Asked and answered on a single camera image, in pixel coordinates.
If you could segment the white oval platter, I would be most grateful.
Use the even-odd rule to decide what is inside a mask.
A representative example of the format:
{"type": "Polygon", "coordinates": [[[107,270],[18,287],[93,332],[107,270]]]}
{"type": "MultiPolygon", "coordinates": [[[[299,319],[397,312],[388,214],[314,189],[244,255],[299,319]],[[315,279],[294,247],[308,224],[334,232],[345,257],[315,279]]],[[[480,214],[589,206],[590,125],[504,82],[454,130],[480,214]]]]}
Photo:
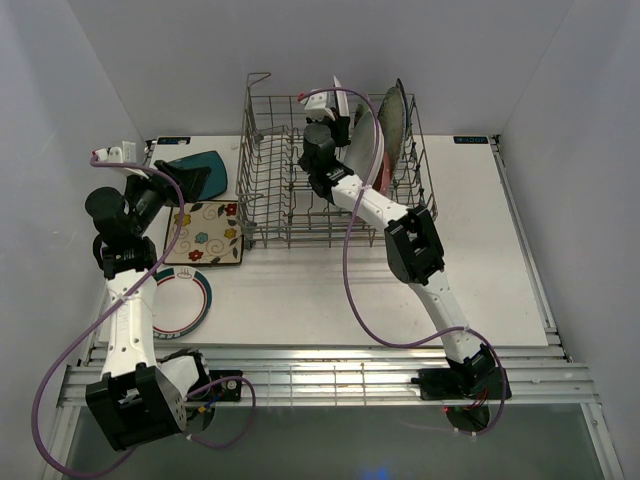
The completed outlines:
{"type": "Polygon", "coordinates": [[[376,117],[366,112],[353,130],[351,143],[343,157],[344,165],[364,184],[373,185],[384,155],[384,136],[376,117]]]}

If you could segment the speckled beige round plate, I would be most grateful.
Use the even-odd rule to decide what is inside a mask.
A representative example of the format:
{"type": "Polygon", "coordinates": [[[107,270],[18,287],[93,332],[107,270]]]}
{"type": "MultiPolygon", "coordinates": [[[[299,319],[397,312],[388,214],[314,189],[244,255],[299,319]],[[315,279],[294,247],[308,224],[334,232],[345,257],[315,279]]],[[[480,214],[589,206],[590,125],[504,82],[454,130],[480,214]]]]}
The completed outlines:
{"type": "Polygon", "coordinates": [[[394,174],[406,136],[406,101],[399,85],[391,87],[379,108],[378,120],[389,157],[391,174],[394,174]]]}

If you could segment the mint green flower plate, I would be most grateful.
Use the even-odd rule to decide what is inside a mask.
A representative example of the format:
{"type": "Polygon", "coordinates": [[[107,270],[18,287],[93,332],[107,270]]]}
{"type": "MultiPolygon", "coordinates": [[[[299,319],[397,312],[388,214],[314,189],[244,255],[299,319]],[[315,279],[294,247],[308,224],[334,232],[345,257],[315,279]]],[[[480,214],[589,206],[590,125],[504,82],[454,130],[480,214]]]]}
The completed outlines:
{"type": "Polygon", "coordinates": [[[362,120],[366,113],[372,113],[373,109],[371,108],[371,100],[368,95],[366,95],[363,99],[361,99],[356,107],[354,113],[354,122],[353,126],[356,127],[359,122],[362,120]]]}

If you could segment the black square floral plate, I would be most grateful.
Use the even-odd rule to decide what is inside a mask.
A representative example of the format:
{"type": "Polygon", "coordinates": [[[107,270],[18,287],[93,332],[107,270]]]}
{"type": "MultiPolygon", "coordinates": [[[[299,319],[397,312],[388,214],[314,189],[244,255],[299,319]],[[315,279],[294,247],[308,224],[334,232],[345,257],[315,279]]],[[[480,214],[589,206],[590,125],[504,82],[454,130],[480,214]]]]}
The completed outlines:
{"type": "Polygon", "coordinates": [[[401,78],[396,79],[395,85],[401,95],[401,99],[403,102],[403,112],[404,112],[404,138],[403,138],[403,146],[410,140],[411,137],[411,112],[410,112],[410,102],[408,96],[406,94],[406,90],[401,78]]]}

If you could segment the cream square flower plate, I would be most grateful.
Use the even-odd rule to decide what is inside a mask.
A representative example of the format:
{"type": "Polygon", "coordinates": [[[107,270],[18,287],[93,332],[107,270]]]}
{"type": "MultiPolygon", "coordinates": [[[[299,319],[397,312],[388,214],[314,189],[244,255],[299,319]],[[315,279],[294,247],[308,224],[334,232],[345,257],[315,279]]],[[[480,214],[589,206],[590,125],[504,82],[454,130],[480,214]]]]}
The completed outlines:
{"type": "Polygon", "coordinates": [[[168,266],[217,267],[238,266],[244,253],[244,235],[237,219],[236,200],[206,201],[186,204],[183,222],[179,210],[172,207],[164,249],[181,226],[179,238],[166,257],[168,266]]]}

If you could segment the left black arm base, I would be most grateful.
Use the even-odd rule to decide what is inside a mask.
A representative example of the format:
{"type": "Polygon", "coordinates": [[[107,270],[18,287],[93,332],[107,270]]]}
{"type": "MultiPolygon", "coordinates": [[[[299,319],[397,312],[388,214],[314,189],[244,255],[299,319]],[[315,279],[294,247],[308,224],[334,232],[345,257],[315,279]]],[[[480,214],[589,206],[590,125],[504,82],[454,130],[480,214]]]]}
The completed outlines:
{"type": "MultiPolygon", "coordinates": [[[[226,377],[242,377],[241,370],[210,370],[209,380],[215,381],[226,377]]],[[[239,380],[225,380],[209,388],[208,391],[194,397],[195,401],[211,405],[217,402],[239,402],[242,398],[242,382],[239,380]]]]}

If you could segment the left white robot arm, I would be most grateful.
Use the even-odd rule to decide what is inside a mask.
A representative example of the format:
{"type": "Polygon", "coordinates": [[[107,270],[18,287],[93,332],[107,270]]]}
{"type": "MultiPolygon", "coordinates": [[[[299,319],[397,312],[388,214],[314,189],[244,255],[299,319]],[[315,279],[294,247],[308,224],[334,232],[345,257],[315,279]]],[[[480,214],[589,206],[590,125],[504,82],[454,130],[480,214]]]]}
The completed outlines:
{"type": "Polygon", "coordinates": [[[154,353],[157,256],[145,234],[162,207],[199,200],[210,172],[159,161],[144,174],[129,175],[124,191],[101,187],[85,201],[98,232],[94,256],[112,303],[105,364],[85,399],[116,451],[186,431],[187,397],[201,399],[211,390],[212,376],[198,351],[163,358],[154,353]]]}

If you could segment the pink dotted scalloped plate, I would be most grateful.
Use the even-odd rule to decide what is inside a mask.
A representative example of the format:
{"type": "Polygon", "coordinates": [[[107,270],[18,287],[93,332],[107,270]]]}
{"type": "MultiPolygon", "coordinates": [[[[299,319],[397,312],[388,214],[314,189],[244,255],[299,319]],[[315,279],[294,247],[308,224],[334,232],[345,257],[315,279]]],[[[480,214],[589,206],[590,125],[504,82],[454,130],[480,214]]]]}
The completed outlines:
{"type": "Polygon", "coordinates": [[[391,184],[391,160],[387,153],[384,153],[378,175],[373,183],[373,189],[383,196],[388,195],[391,184]]]}

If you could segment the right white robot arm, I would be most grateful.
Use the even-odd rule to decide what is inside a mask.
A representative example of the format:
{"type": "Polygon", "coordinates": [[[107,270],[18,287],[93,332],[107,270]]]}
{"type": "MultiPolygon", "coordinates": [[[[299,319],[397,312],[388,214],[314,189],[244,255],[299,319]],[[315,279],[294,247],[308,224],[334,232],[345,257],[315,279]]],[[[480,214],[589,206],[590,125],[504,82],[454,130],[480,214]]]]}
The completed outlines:
{"type": "Polygon", "coordinates": [[[377,159],[382,132],[366,114],[345,159],[336,155],[332,121],[309,121],[299,165],[314,193],[383,234],[389,270],[419,298],[441,339],[447,368],[426,369],[416,378],[427,398],[505,399],[507,375],[494,348],[471,328],[445,274],[444,248],[428,208],[401,205],[366,184],[358,163],[377,159]]]}

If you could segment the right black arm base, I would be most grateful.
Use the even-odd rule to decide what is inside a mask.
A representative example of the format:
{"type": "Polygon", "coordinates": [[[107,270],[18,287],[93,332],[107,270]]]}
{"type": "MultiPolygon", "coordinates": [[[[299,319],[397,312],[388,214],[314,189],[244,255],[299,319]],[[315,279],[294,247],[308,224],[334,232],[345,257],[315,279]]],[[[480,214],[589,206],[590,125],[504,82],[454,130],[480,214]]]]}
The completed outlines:
{"type": "Polygon", "coordinates": [[[422,400],[485,400],[511,399],[512,392],[506,384],[503,395],[502,376],[497,368],[476,380],[464,379],[451,368],[425,368],[411,379],[420,391],[422,400]]]}

